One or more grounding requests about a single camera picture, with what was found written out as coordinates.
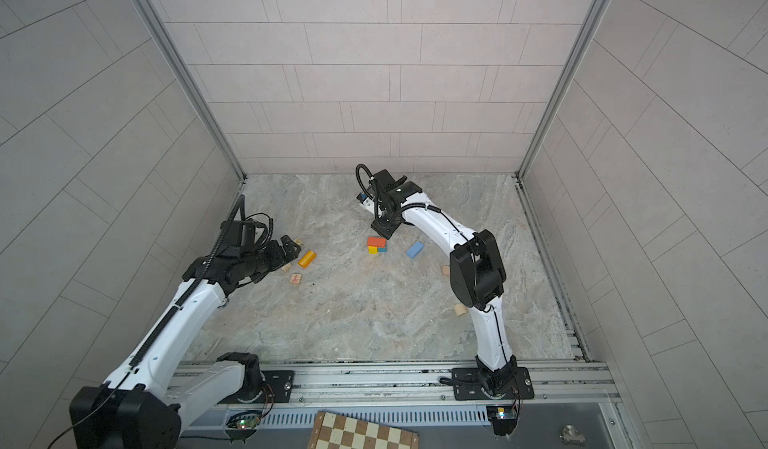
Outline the red wooden block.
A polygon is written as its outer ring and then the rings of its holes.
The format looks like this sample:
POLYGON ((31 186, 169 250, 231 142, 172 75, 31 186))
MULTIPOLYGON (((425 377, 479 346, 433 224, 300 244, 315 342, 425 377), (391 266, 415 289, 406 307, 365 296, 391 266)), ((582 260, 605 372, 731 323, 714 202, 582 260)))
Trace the red wooden block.
POLYGON ((367 239, 367 245, 370 247, 385 247, 387 245, 387 240, 383 237, 374 237, 370 236, 367 239))

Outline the light blue wooden block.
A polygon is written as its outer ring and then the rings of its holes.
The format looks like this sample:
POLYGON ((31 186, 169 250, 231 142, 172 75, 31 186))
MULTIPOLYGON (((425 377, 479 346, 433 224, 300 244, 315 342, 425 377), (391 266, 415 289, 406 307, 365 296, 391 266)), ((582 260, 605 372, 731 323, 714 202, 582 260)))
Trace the light blue wooden block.
POLYGON ((409 258, 415 258, 424 248, 424 244, 420 241, 416 241, 406 252, 409 258))

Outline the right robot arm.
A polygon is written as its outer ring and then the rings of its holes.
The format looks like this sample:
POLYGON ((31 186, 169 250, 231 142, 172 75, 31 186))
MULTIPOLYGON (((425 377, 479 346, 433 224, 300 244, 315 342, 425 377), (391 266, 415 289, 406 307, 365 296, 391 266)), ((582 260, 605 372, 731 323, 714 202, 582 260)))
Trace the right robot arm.
POLYGON ((403 224, 421 230, 448 257, 451 289, 469 310, 477 337, 478 384, 492 398, 518 395, 517 359, 503 324, 506 270, 495 236, 475 231, 436 206, 420 186, 388 170, 360 163, 355 177, 361 206, 373 215, 371 228, 390 239, 403 224))

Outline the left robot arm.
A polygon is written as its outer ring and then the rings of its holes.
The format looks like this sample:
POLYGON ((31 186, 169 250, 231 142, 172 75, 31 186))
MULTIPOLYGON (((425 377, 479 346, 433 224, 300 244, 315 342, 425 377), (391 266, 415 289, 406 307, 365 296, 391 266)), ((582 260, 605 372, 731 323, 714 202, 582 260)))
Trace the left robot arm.
POLYGON ((162 316, 129 357, 98 387, 85 386, 69 406, 79 448, 173 448, 192 422, 226 399, 262 402, 276 396, 259 358, 228 352, 175 390, 169 384, 198 332, 238 288, 261 281, 297 259, 301 246, 272 226, 226 221, 211 253, 182 276, 162 316))

